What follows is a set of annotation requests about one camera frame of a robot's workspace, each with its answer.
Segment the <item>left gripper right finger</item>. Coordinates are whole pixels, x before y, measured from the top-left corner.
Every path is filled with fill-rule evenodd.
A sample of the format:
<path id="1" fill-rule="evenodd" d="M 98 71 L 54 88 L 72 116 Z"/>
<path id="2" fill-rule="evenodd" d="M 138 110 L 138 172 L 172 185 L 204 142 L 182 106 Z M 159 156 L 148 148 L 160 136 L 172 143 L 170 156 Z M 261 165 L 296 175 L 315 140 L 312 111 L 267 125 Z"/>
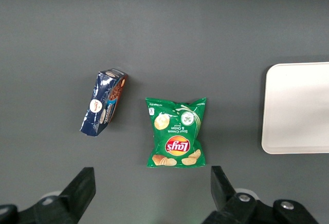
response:
<path id="1" fill-rule="evenodd" d="M 217 210 L 203 223 L 318 223 L 296 201 L 278 199 L 270 207 L 249 193 L 238 193 L 221 166 L 211 167 L 211 194 Z"/>

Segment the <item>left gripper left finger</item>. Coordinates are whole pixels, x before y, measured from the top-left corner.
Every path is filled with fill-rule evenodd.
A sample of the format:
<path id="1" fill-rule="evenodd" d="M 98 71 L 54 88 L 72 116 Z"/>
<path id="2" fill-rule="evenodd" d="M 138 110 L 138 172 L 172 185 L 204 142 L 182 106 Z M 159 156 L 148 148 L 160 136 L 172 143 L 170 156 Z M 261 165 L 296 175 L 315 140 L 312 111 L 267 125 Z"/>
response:
<path id="1" fill-rule="evenodd" d="M 1 205 L 1 223 L 78 223 L 95 194 L 94 168 L 85 167 L 58 196 L 46 196 L 23 211 Z"/>

